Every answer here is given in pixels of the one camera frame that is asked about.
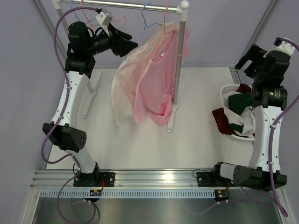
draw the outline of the pink shirt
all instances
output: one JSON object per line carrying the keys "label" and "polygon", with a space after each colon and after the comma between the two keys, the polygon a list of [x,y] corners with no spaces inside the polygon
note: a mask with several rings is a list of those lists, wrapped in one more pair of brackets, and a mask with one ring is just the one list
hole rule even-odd
{"label": "pink shirt", "polygon": [[[176,21],[165,25],[169,32],[178,28]],[[134,115],[134,103],[138,82],[145,71],[146,66],[152,59],[156,49],[159,51],[168,42],[171,34],[163,38],[163,44],[158,46],[163,37],[164,29],[161,26],[157,33],[143,46],[132,50],[119,66],[111,86],[111,99],[114,109],[114,116],[117,124],[121,120]]]}
{"label": "pink shirt", "polygon": [[[160,125],[167,123],[171,116],[171,100],[174,93],[174,80],[178,53],[179,29],[175,29],[163,49],[149,61],[137,85],[134,117],[136,123],[145,118],[143,105],[149,116]],[[189,54],[186,29],[183,59]]]}

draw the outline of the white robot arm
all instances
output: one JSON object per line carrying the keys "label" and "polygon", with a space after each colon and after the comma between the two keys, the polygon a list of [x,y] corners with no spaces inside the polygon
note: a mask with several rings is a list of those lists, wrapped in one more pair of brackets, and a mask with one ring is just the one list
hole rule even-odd
{"label": "white robot arm", "polygon": [[99,168],[91,158],[87,149],[86,133],[77,129],[77,117],[79,105],[84,89],[92,90],[89,79],[95,65],[94,55],[111,49],[117,56],[123,57],[138,44],[130,41],[132,36],[114,28],[110,21],[111,13],[106,9],[98,9],[96,19],[100,28],[92,32],[90,36],[88,27],[83,22],[75,22],[69,26],[68,54],[65,62],[65,71],[69,79],[64,84],[64,90],[60,98],[59,106],[51,123],[44,123],[43,132],[48,135],[54,124],[59,123],[49,135],[49,140],[61,150],[72,154],[79,162],[81,171],[78,179],[85,185],[95,186],[99,181]]}
{"label": "white robot arm", "polygon": [[283,75],[289,66],[289,60],[294,53],[294,46],[287,42],[278,42],[275,49],[267,52],[253,45],[246,55],[236,65],[240,69],[247,60],[251,65],[244,71],[254,79],[251,96],[254,100],[256,117],[256,134],[249,167],[218,163],[216,176],[230,179],[237,186],[271,190],[269,173],[269,142],[270,132],[274,128],[271,164],[275,175],[275,187],[286,184],[287,177],[280,174],[279,165],[279,135],[282,118],[274,126],[274,121],[286,109],[287,91],[280,86]]}

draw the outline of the blue hanger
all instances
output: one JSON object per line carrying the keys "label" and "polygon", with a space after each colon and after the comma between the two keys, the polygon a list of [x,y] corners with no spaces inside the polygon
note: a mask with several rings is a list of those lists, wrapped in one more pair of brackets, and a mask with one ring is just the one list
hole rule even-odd
{"label": "blue hanger", "polygon": [[161,23],[153,23],[153,24],[151,24],[150,26],[148,26],[148,25],[146,24],[146,20],[145,20],[143,11],[144,11],[144,8],[145,8],[147,5],[149,5],[149,4],[150,4],[150,2],[146,3],[146,4],[143,6],[142,10],[141,10],[141,15],[142,15],[143,20],[144,20],[144,27],[143,27],[143,32],[140,33],[140,34],[137,36],[136,40],[138,40],[138,38],[139,38],[142,34],[145,33],[145,28],[149,29],[149,28],[151,28],[153,25],[162,25]]}
{"label": "blue hanger", "polygon": [[79,19],[78,15],[77,15],[77,13],[76,13],[75,11],[74,11],[73,13],[75,14],[75,17],[77,18],[77,20],[78,20],[78,21],[81,21],[81,20]]}

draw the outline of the fabric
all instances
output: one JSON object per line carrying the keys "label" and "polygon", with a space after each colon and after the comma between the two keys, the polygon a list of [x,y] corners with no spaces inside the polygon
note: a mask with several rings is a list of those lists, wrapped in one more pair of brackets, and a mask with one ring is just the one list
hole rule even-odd
{"label": "fabric", "polygon": [[[177,28],[178,24],[175,21],[165,25],[165,29],[168,31]],[[120,124],[121,119],[134,115],[133,108],[138,82],[153,57],[163,33],[164,29],[161,26],[146,44],[132,50],[116,71],[111,86],[111,99],[117,124]],[[167,35],[163,44],[170,39],[170,36]]]}
{"label": "fabric", "polygon": [[[167,34],[163,39],[167,43],[161,44],[162,49],[148,63],[137,85],[134,117],[136,123],[148,115],[160,125],[167,123],[171,116],[171,100],[174,93],[175,62],[178,51],[179,29]],[[183,59],[189,54],[187,39],[188,29],[185,30]]]}
{"label": "fabric", "polygon": [[229,101],[228,99],[234,95],[242,95],[243,93],[239,93],[236,91],[231,91],[222,95],[223,100],[223,109],[224,113],[228,119],[229,124],[235,124],[234,126],[230,126],[231,128],[235,129],[235,132],[239,136],[249,136],[254,134],[256,131],[256,119],[254,116],[254,108],[252,106],[245,107],[243,113],[238,115],[237,113],[233,112],[229,109]]}
{"label": "fabric", "polygon": [[230,127],[228,123],[228,118],[226,117],[223,108],[212,111],[212,114],[221,134],[235,134],[235,131]]}
{"label": "fabric", "polygon": [[238,115],[242,115],[247,106],[253,106],[253,99],[249,92],[228,97],[229,109]]}
{"label": "fabric", "polygon": [[[246,84],[240,84],[239,88],[236,90],[238,93],[246,93],[246,92],[251,92],[250,86]],[[228,107],[227,101],[224,101],[224,105]],[[228,118],[226,117],[224,113],[224,108],[219,108],[214,111],[212,111],[212,114],[214,116],[214,119],[216,121],[218,130],[222,134],[236,134],[241,133],[243,131],[243,126],[241,125],[236,125],[236,124],[230,124],[228,122]]]}
{"label": "fabric", "polygon": [[245,92],[251,92],[251,87],[247,84],[241,83],[239,88],[236,90],[236,92],[245,93]]}

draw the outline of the laundry basket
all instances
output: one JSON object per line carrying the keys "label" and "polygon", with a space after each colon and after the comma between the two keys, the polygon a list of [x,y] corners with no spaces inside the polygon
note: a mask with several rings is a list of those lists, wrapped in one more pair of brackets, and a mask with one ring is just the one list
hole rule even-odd
{"label": "laundry basket", "polygon": [[[221,100],[221,106],[223,107],[223,99],[222,99],[222,95],[224,93],[227,93],[227,92],[231,92],[231,91],[236,91],[238,88],[240,87],[239,84],[231,84],[231,85],[225,85],[221,88],[220,90],[220,100]],[[227,134],[228,138],[232,139],[232,140],[235,140],[235,141],[254,141],[254,136],[251,134],[250,136],[248,137],[241,137],[241,136],[237,136],[237,135],[230,135],[230,134]]]}

